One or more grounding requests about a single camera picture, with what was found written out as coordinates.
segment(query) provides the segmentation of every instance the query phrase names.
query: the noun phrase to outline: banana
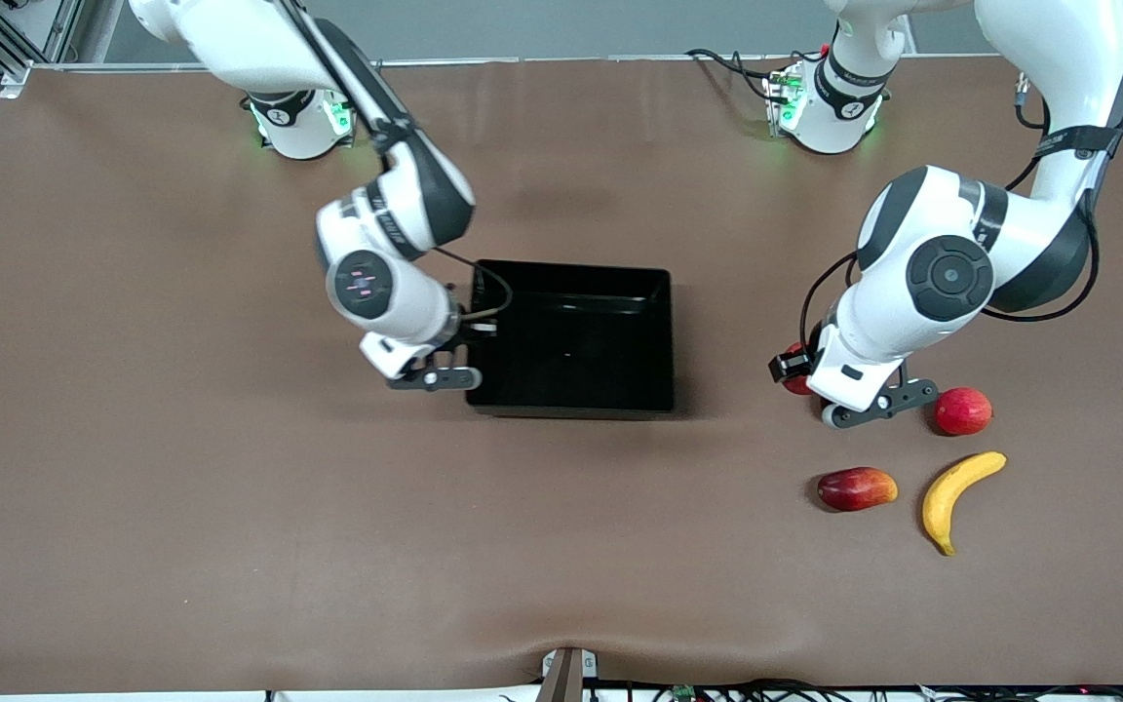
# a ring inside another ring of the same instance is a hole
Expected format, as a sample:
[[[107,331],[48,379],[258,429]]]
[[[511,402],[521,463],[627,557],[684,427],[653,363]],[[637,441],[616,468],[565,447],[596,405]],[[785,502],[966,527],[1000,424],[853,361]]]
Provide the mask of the banana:
[[[956,499],[961,496],[968,485],[977,483],[984,476],[997,474],[1007,462],[1008,457],[998,450],[986,450],[985,454],[956,463],[930,485],[926,498],[921,503],[921,522],[930,538],[939,545],[943,556],[956,555],[956,548],[950,543],[950,514]]]

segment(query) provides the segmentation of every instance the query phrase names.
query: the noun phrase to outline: apple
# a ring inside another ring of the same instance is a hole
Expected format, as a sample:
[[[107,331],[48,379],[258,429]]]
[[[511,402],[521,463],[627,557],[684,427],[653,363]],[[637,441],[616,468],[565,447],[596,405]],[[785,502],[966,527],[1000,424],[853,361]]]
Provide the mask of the apple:
[[[973,388],[951,388],[934,403],[934,421],[944,434],[952,436],[977,434],[993,417],[990,401]]]
[[[900,485],[877,468],[847,468],[821,476],[816,481],[816,496],[834,510],[856,512],[895,502]]]
[[[788,346],[785,353],[794,354],[802,348],[803,346],[800,346],[800,343],[796,341],[792,346]],[[787,392],[793,392],[795,395],[812,395],[812,390],[809,388],[809,376],[788,377],[783,381],[783,388],[787,388]]]

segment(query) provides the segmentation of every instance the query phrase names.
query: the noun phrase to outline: black tray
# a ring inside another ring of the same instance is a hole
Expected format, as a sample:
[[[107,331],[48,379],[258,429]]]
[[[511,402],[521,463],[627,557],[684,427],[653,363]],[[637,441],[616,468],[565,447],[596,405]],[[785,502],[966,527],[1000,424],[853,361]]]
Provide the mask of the black tray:
[[[472,344],[477,412],[518,418],[651,418],[674,410],[669,273],[655,268],[487,262],[513,289],[496,335]],[[472,310],[502,285],[476,268]]]

